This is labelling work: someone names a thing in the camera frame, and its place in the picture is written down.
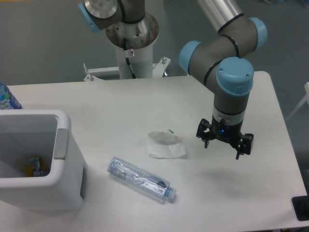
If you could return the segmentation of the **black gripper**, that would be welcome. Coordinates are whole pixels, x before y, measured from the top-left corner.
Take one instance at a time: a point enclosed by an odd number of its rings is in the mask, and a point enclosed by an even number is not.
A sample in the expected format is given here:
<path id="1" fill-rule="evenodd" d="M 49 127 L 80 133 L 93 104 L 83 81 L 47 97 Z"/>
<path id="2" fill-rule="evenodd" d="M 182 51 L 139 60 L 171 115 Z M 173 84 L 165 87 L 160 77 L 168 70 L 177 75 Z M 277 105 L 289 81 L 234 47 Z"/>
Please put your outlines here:
<path id="1" fill-rule="evenodd" d="M 243 120 L 237 119 L 231 122 L 226 117 L 212 116 L 211 123 L 202 118 L 198 128 L 196 137 L 204 142 L 204 147 L 208 148 L 211 140 L 219 140 L 221 142 L 233 145 L 236 149 L 236 160 L 241 155 L 250 155 L 253 148 L 254 135 L 251 133 L 241 134 Z"/>

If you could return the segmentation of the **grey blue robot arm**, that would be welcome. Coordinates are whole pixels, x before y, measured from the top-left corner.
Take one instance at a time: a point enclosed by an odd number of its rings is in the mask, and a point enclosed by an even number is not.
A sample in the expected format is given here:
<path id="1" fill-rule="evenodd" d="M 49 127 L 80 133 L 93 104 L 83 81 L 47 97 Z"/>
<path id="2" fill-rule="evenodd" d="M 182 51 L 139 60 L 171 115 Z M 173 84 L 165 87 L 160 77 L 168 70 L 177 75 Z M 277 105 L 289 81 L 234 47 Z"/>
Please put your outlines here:
<path id="1" fill-rule="evenodd" d="M 179 54 L 181 68 L 214 94 L 212 119 L 201 120 L 196 136 L 205 145 L 219 140 L 238 156 L 248 155 L 254 136 L 242 134 L 241 127 L 254 70 L 245 56 L 265 44 L 267 29 L 258 18 L 247 18 L 233 0 L 201 0 L 199 6 L 219 36 L 210 44 L 190 41 Z M 159 26 L 145 1 L 84 0 L 78 8 L 90 30 L 104 30 L 115 46 L 122 79 L 153 77 L 152 45 Z"/>

